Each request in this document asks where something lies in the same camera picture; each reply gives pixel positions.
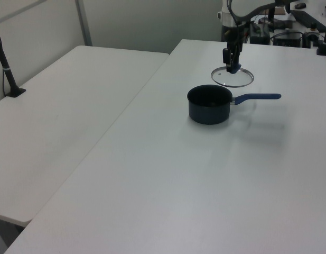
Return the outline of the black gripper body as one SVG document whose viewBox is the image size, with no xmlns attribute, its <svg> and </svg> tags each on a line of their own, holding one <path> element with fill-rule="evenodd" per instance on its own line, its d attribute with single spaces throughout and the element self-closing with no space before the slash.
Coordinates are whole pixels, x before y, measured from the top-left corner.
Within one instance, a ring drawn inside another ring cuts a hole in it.
<svg viewBox="0 0 326 254">
<path fill-rule="evenodd" d="M 241 53 L 243 49 L 244 25 L 223 27 L 223 40 L 227 43 L 227 49 L 231 53 Z"/>
</svg>

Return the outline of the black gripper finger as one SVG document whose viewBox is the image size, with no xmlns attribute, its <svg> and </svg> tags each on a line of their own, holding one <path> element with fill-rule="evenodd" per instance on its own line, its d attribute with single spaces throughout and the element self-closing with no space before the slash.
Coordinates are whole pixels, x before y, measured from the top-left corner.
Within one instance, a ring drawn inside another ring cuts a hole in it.
<svg viewBox="0 0 326 254">
<path fill-rule="evenodd" d="M 222 51 L 223 63 L 226 65 L 226 71 L 231 72 L 231 51 L 228 48 L 224 48 Z"/>
<path fill-rule="evenodd" d="M 241 68 L 241 64 L 239 63 L 240 52 L 236 51 L 232 54 L 231 58 L 231 72 L 237 72 Z"/>
</svg>

